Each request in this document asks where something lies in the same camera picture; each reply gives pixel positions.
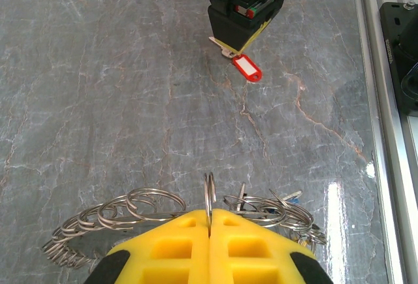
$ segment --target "gray marble table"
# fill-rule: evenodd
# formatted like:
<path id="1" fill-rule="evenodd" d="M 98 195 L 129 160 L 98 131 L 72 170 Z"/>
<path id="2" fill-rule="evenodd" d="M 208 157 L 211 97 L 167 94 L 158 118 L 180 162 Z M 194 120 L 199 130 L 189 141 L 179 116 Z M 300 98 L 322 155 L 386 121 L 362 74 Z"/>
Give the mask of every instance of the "gray marble table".
<path id="1" fill-rule="evenodd" d="M 66 218 L 135 187 L 202 208 L 302 189 L 335 283 L 387 283 L 353 0 L 285 0 L 246 53 L 208 36 L 208 0 L 0 0 L 0 283 L 82 283 L 39 247 Z"/>

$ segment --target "black device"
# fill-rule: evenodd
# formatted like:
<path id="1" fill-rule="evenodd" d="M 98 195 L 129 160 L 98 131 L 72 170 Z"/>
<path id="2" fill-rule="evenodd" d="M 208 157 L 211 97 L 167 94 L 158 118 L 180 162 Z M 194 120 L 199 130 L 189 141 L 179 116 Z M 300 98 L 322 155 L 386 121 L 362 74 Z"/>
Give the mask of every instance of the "black device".
<path id="1" fill-rule="evenodd" d="M 210 0 L 214 37 L 236 54 L 255 39 L 280 11 L 284 0 Z"/>
<path id="2" fill-rule="evenodd" d="M 398 109 L 418 116 L 418 6 L 384 3 L 380 19 Z"/>

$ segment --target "silver metal ring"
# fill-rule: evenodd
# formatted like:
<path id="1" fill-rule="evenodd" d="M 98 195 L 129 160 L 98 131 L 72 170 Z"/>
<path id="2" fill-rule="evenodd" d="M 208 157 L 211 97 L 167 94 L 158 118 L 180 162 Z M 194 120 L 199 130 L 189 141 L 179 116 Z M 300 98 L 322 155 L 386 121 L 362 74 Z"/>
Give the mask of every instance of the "silver metal ring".
<path id="1" fill-rule="evenodd" d="M 133 191 L 131 191 L 130 193 L 127 194 L 127 200 L 126 200 L 126 208 L 129 211 L 129 213 L 131 215 L 133 215 L 134 217 L 137 217 L 141 220 L 144 221 L 157 221 L 157 222 L 165 222 L 165 221 L 170 221 L 172 220 L 174 217 L 177 216 L 168 216 L 168 217 L 164 217 L 164 218 L 152 218 L 150 216 L 144 215 L 144 214 L 138 214 L 137 210 L 138 207 L 133 204 L 133 202 L 144 202 L 147 203 L 145 200 L 140 200 L 138 199 L 138 197 L 146 197 L 146 198 L 150 198 L 152 199 L 154 202 L 155 200 L 152 198 L 153 196 L 160 196 L 160 197 L 165 197 L 168 198 L 169 200 L 174 201 L 175 204 L 180 206 L 180 211 L 179 212 L 184 212 L 186 209 L 186 205 L 185 202 L 182 198 L 180 198 L 179 196 L 170 193 L 168 191 L 164 191 L 161 189 L 155 189 L 155 188 L 140 188 L 140 189 L 134 189 Z M 157 212 L 157 207 L 154 205 L 154 213 Z"/>
<path id="2" fill-rule="evenodd" d="M 110 230 L 129 230 L 129 229 L 132 229 L 132 225 L 142 222 L 142 220 L 140 219 L 136 219 L 130 222 L 115 221 L 113 219 L 115 219 L 118 216 L 117 210 L 116 210 L 116 215 L 112 215 L 109 219 L 105 218 L 104 211 L 109 210 L 109 209 L 112 210 L 113 208 L 117 209 L 118 207 L 124 207 L 126 205 L 126 200 L 127 200 L 127 197 L 126 195 L 124 195 L 124 196 L 116 197 L 112 199 L 111 201 L 105 202 L 104 204 L 102 204 L 101 207 L 97 210 L 97 218 L 100 224 L 102 224 L 102 226 Z"/>
<path id="3" fill-rule="evenodd" d="M 213 173 L 204 174 L 204 203 L 206 210 L 206 224 L 208 225 L 208 235 L 212 229 L 212 203 L 216 202 L 216 187 Z"/>
<path id="4" fill-rule="evenodd" d="M 97 210 L 102 206 L 103 204 L 98 204 L 92 208 L 86 209 L 82 212 L 80 212 L 77 216 L 78 226 L 82 230 L 86 231 L 93 231 L 93 230 L 102 230 L 105 229 L 105 227 L 102 227 L 100 225 L 99 220 L 97 219 Z M 113 209 L 114 213 L 112 214 L 112 217 L 115 217 L 118 215 L 117 209 Z M 89 217 L 95 216 L 96 220 L 89 221 Z"/>

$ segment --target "key tag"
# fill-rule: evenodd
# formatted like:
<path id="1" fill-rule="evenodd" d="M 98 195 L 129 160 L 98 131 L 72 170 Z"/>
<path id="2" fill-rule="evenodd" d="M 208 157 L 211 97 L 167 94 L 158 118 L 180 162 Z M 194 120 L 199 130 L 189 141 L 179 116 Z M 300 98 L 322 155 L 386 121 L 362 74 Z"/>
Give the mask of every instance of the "key tag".
<path id="1" fill-rule="evenodd" d="M 249 59 L 245 54 L 233 57 L 233 65 L 241 72 L 250 82 L 258 82 L 263 78 L 263 72 Z"/>

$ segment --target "yellow foam pad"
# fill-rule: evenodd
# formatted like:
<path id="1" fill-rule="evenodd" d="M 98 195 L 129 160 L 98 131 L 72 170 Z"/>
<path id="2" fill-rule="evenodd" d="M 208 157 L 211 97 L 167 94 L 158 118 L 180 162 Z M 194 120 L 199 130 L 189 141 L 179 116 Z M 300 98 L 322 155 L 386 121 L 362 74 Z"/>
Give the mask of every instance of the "yellow foam pad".
<path id="1" fill-rule="evenodd" d="M 116 284 L 305 284 L 290 256 L 312 252 L 225 210 L 197 210 L 109 252 L 131 254 Z"/>

